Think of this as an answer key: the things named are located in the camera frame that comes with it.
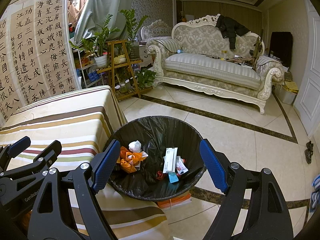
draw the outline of white flower pot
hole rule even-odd
[[[95,57],[94,60],[96,61],[98,67],[105,67],[107,65],[107,55]]]

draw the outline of sofa armrest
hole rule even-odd
[[[146,44],[147,53],[149,55],[156,55],[153,62],[153,70],[157,76],[164,76],[164,62],[165,60],[177,53],[178,49],[181,49],[182,45],[179,41],[174,39],[167,40],[151,40]]]
[[[272,82],[283,82],[284,70],[281,63],[272,61],[263,65],[259,65],[258,62],[256,72],[261,79],[261,85],[257,98],[265,101],[270,97]]]

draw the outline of silver screw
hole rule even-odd
[[[86,170],[87,168],[89,168],[89,163],[82,163],[80,165],[80,168],[83,169],[83,170]]]
[[[264,168],[264,169],[263,169],[263,172],[264,172],[265,174],[271,174],[271,170],[268,169],[268,168]]]
[[[231,163],[230,166],[231,166],[231,168],[233,168],[235,170],[239,169],[239,167],[240,167],[240,165],[238,163]]]
[[[49,173],[50,174],[55,174],[57,172],[57,169],[56,168],[52,168],[49,170]]]

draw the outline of black jacket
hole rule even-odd
[[[238,23],[236,20],[230,17],[224,17],[220,15],[216,24],[219,28],[223,38],[229,38],[230,49],[236,49],[236,36],[243,36],[249,32],[249,30]]]

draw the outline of black shoe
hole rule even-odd
[[[307,149],[304,151],[304,154],[306,156],[307,163],[310,164],[311,163],[311,157],[313,155],[313,143],[311,143],[311,141],[310,141],[310,142],[308,142],[306,144],[306,146],[307,146]]]

